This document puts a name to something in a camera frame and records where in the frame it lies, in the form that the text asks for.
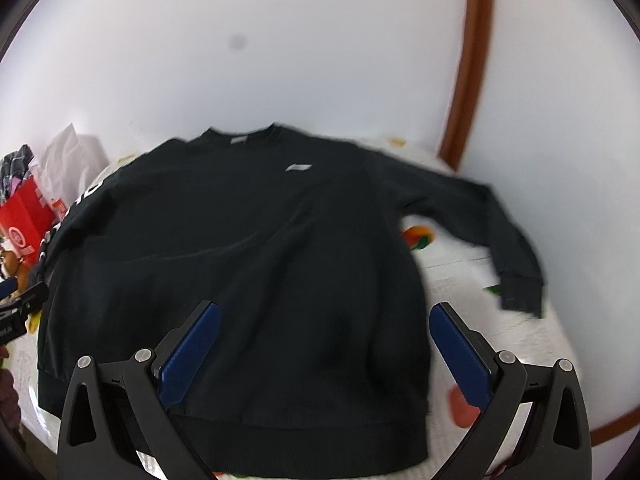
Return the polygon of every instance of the silver screw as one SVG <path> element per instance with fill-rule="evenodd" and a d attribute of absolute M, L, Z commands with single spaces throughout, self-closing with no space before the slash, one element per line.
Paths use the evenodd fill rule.
<path fill-rule="evenodd" d="M 560 359 L 558 366 L 562 368 L 565 372 L 570 372 L 574 369 L 574 366 L 571 364 L 571 361 L 568 359 Z"/>
<path fill-rule="evenodd" d="M 508 365 L 516 362 L 516 356 L 508 350 L 503 350 L 502 352 L 500 352 L 498 354 L 498 357 L 500 358 L 500 361 L 502 361 L 503 363 L 507 363 Z"/>
<path fill-rule="evenodd" d="M 136 352 L 136 361 L 138 361 L 139 363 L 149 361 L 150 357 L 151 357 L 151 350 L 149 350 L 149 348 L 143 348 Z"/>
<path fill-rule="evenodd" d="M 91 364 L 91 358 L 88 355 L 78 359 L 78 368 L 87 368 L 89 364 Z"/>

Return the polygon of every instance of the wall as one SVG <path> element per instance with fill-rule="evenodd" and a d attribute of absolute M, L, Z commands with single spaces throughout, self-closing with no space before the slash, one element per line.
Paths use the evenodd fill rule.
<path fill-rule="evenodd" d="M 465 0 L 41 0 L 0 63 L 0 152 L 69 122 L 110 158 L 273 121 L 436 148 Z"/>
<path fill-rule="evenodd" d="M 640 43 L 611 0 L 496 0 L 462 174 L 540 252 L 591 427 L 640 404 Z"/>

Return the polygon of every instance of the black sweatshirt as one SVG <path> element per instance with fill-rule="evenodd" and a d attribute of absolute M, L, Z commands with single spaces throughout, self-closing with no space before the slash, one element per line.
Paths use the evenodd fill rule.
<path fill-rule="evenodd" d="M 540 266 L 486 186 L 276 125 L 169 140 L 89 190 L 49 244 L 41 407 L 60 416 L 80 356 L 126 360 L 210 300 L 220 335 L 169 411 L 212 471 L 421 462 L 430 346 L 407 214 L 488 246 L 503 306 L 540 314 Z"/>

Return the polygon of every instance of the human hand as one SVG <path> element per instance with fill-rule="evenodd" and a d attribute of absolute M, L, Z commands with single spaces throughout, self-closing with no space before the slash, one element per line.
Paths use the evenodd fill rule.
<path fill-rule="evenodd" d="M 0 346 L 0 359 L 8 357 L 6 346 Z M 14 390 L 14 376 L 9 370 L 0 370 L 0 416 L 10 430 L 15 430 L 20 426 L 21 415 L 18 392 Z"/>

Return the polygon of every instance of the white plastic bag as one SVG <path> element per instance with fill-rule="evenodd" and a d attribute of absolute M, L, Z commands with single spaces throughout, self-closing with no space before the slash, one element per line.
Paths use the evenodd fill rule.
<path fill-rule="evenodd" d="M 82 145 L 70 124 L 31 162 L 36 184 L 59 220 L 102 171 L 98 160 Z"/>

